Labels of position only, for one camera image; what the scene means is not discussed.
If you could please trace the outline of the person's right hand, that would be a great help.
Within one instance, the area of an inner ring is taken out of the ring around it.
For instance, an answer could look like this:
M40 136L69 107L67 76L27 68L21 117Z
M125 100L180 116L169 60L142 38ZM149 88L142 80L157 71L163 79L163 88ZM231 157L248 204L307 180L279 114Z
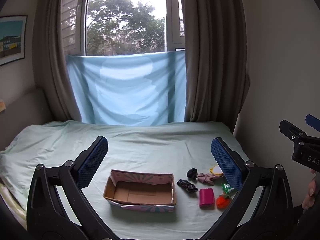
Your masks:
M302 202L303 209L308 209L313 206L315 202L315 198L314 198L315 191L316 191L316 183L315 183L315 178L313 178L308 184L307 194L304 197L304 200Z

